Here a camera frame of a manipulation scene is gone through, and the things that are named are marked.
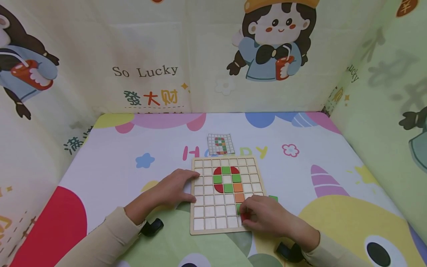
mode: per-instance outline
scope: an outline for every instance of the beige sleeve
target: beige sleeve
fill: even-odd
[[[56,267],[109,267],[138,237],[146,221],[135,225],[118,207],[95,230],[83,238]]]
[[[370,267],[327,235],[320,232],[320,244],[310,253],[302,252],[305,259],[315,267]]]

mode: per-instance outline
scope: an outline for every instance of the child's hand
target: child's hand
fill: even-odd
[[[195,202],[196,198],[184,193],[185,183],[199,173],[177,169],[161,180],[155,187],[143,192],[125,207],[126,215],[135,225],[140,225],[148,214],[158,206],[175,206],[183,201]]]
[[[243,225],[275,237],[286,237],[310,252],[320,242],[320,233],[301,218],[293,215],[270,197],[254,195],[246,199],[240,206],[240,212],[251,212],[250,220]]]
[[[148,191],[158,200],[158,205],[175,206],[183,201],[194,203],[196,198],[184,193],[183,189],[188,180],[198,176],[198,172],[177,169]]]

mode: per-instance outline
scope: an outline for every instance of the pink flower shape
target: pink flower shape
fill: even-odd
[[[285,155],[291,156],[293,158],[296,158],[299,154],[299,150],[296,148],[296,145],[294,144],[283,145],[282,149]]]

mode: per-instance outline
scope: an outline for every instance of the colorful tablecloth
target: colorful tablecloth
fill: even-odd
[[[424,243],[322,113],[103,115],[12,266],[53,267],[114,208],[208,156],[209,133],[230,133],[236,155],[258,159],[268,195],[373,266],[387,257],[391,266],[425,266]],[[158,208],[149,221],[165,227],[141,237],[118,266],[293,266],[274,253],[277,239],[190,236],[189,211]]]

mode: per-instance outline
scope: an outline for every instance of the orange tile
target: orange tile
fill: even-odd
[[[243,195],[243,193],[234,194],[234,198],[236,200],[236,203],[243,203],[243,201],[245,201],[245,196]]]
[[[243,192],[243,186],[242,186],[242,184],[233,184],[233,186],[234,186],[234,191],[235,192]]]

